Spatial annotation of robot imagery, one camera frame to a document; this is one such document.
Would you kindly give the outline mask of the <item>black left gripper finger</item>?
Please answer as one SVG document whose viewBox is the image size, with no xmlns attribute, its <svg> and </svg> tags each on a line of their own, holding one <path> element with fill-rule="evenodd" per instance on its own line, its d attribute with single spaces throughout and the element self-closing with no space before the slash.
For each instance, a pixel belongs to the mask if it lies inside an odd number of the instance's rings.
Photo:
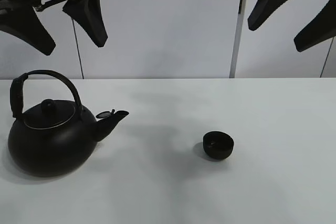
<svg viewBox="0 0 336 224">
<path fill-rule="evenodd" d="M 103 47 L 108 39 L 104 26 L 100 0 L 68 0 L 63 12 L 74 19 L 97 47 Z"/>
<path fill-rule="evenodd" d="M 47 56 L 56 46 L 31 6 L 2 13 L 1 31 L 23 40 Z"/>
</svg>

